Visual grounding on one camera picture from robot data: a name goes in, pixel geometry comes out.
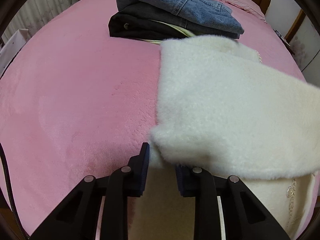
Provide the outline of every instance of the folded clothing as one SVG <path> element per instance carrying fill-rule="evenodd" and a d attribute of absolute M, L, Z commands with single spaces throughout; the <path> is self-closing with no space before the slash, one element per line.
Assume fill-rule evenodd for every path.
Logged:
<path fill-rule="evenodd" d="M 199 36 L 161 45 L 151 139 L 171 163 L 247 179 L 320 169 L 320 90 L 262 65 L 231 39 Z"/>
<path fill-rule="evenodd" d="M 181 36 L 181 33 L 170 30 L 169 26 L 150 22 L 150 20 L 176 25 L 186 30 L 190 30 L 196 35 L 215 34 L 233 39 L 238 39 L 240 37 L 237 33 L 221 31 L 187 21 L 179 16 L 144 2 L 128 5 L 111 17 L 109 21 L 110 37 L 161 41 L 168 38 L 185 38 L 185 36 Z"/>
<path fill-rule="evenodd" d="M 188 22 L 225 32 L 244 33 L 240 23 L 231 16 L 232 10 L 215 0 L 116 0 L 119 12 L 127 6 L 144 2 L 180 17 L 182 28 Z"/>

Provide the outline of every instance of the blue denim jeans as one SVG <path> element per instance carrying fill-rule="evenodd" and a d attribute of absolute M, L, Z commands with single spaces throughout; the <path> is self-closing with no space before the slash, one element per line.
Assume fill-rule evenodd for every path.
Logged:
<path fill-rule="evenodd" d="M 116 0 L 118 10 L 128 5 L 145 2 L 157 8 L 179 16 L 182 21 L 180 27 L 186 28 L 188 21 L 231 33 L 243 34 L 241 24 L 231 16 L 232 10 L 215 0 Z"/>

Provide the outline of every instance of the stack of folded clothes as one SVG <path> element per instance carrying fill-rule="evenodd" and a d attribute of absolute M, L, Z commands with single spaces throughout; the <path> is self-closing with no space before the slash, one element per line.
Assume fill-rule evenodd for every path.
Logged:
<path fill-rule="evenodd" d="M 160 43 L 168 38 L 215 34 L 238 39 L 244 33 L 232 10 L 215 0 L 116 0 L 111 37 Z"/>

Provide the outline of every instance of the white fluffy garment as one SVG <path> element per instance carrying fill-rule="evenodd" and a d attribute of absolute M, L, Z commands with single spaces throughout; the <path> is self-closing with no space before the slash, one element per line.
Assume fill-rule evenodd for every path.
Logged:
<path fill-rule="evenodd" d="M 231 39 L 161 45 L 158 125 L 165 160 L 220 176 L 293 178 L 320 170 L 320 90 L 260 63 Z"/>

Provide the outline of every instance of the bed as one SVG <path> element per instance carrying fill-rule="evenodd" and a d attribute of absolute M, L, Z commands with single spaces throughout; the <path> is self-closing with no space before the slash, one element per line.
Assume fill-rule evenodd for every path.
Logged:
<path fill-rule="evenodd" d="M 255 2 L 266 12 L 270 0 Z M 239 42 L 257 50 L 265 65 L 304 80 L 270 25 L 226 5 L 245 30 Z M 84 176 L 107 176 L 126 165 L 156 124 L 160 47 L 110 37 L 108 22 L 116 12 L 116 0 L 81 0 L 43 27 L 0 80 L 0 141 L 29 234 Z M 267 181 L 246 183 L 291 238 L 305 229 L 317 173 L 280 179 L 273 191 Z M 295 206 L 283 192 L 291 183 Z M 285 214 L 276 208 L 283 199 Z"/>

